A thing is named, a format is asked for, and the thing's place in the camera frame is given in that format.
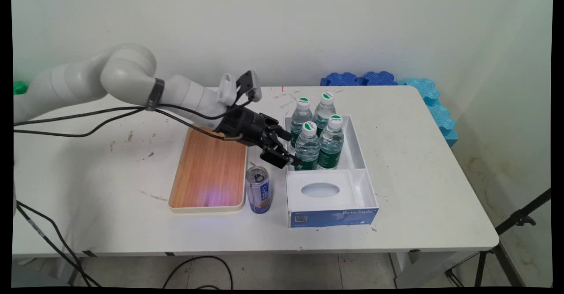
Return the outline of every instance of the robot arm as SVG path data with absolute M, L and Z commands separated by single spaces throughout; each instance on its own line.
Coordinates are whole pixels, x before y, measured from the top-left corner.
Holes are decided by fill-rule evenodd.
M 14 123 L 68 105 L 101 99 L 107 93 L 121 101 L 145 106 L 157 83 L 155 71 L 154 55 L 149 49 L 136 44 L 117 45 L 88 60 L 47 69 L 35 77 L 27 93 L 14 95 Z M 177 105 L 213 117 L 233 108 L 243 93 L 255 102 L 262 97 L 253 71 L 246 72 L 237 81 L 225 74 L 217 92 L 181 75 L 174 75 L 164 81 L 159 103 Z M 219 119 L 204 119 L 181 109 L 163 109 L 228 137 L 242 135 L 240 143 L 261 147 L 260 157 L 279 168 L 289 163 L 300 163 L 278 141 L 278 137 L 289 141 L 290 133 L 283 130 L 278 121 L 262 113 L 241 108 Z

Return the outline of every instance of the bottle cap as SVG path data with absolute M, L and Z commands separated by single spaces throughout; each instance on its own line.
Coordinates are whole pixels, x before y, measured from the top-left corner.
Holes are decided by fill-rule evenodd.
M 327 125 L 331 129 L 340 129 L 343 126 L 343 118 L 340 115 L 331 115 Z
M 310 100 L 308 98 L 299 98 L 297 107 L 300 110 L 309 110 L 310 109 Z
M 307 121 L 302 126 L 302 133 L 306 135 L 306 137 L 311 137 L 312 135 L 317 135 L 317 125 L 312 121 Z
M 28 85 L 23 81 L 14 81 L 14 95 L 23 95 L 28 91 Z
M 333 104 L 334 98 L 335 98 L 335 96 L 333 95 L 333 93 L 326 91 L 326 92 L 321 94 L 321 103 L 322 104 Z

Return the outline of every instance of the tripod stand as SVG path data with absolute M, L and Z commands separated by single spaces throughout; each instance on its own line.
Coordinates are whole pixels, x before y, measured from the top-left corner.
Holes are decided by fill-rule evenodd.
M 536 222 L 529 216 L 530 213 L 535 211 L 538 207 L 544 205 L 546 202 L 550 200 L 550 188 L 542 193 L 539 197 L 535 198 L 532 202 L 529 202 L 525 207 L 522 209 L 517 210 L 509 218 L 507 218 L 504 222 L 499 224 L 495 228 L 497 235 L 501 235 L 504 232 L 508 231 L 513 226 L 523 226 L 526 223 L 530 223 L 532 226 L 536 225 Z M 494 248 L 487 250 L 487 251 L 480 251 L 480 257 L 478 260 L 478 270 L 476 271 L 476 280 L 474 282 L 475 287 L 480 287 L 482 285 L 482 275 L 484 273 L 484 266 L 486 264 L 486 255 L 488 253 L 493 253 L 497 257 L 497 260 L 501 264 L 505 275 L 507 276 L 511 286 L 520 286 L 523 287 L 524 284 L 520 280 L 517 272 L 514 270 L 513 266 L 509 262 L 509 258 L 505 255 L 501 247 L 501 242 L 494 246 Z M 462 283 L 458 278 L 453 274 L 453 268 L 449 268 L 449 270 L 445 271 L 445 275 L 449 278 L 457 287 L 463 287 Z

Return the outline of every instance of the white wall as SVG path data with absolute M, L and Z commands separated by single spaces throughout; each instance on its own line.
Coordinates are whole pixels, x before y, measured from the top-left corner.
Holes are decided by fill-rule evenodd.
M 515 0 L 453 94 L 460 166 L 497 225 L 550 188 L 552 0 Z M 528 286 L 552 284 L 550 202 L 501 236 Z
M 24 81 L 125 41 L 153 51 L 158 77 L 206 86 L 247 69 L 263 86 L 318 85 L 333 71 L 429 77 L 494 223 L 550 185 L 551 26 L 552 0 L 12 0 Z M 544 223 L 502 238 L 530 285 L 552 278 L 543 211 Z

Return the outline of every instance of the blue can label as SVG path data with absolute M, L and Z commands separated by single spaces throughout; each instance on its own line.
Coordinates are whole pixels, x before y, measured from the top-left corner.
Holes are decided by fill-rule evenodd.
M 264 183 L 260 186 L 260 200 L 265 200 L 268 195 L 268 183 Z
M 247 195 L 249 197 L 250 209 L 253 212 L 262 214 L 270 209 L 272 198 L 270 198 L 268 181 L 262 183 L 260 186 L 258 184 L 249 183 Z

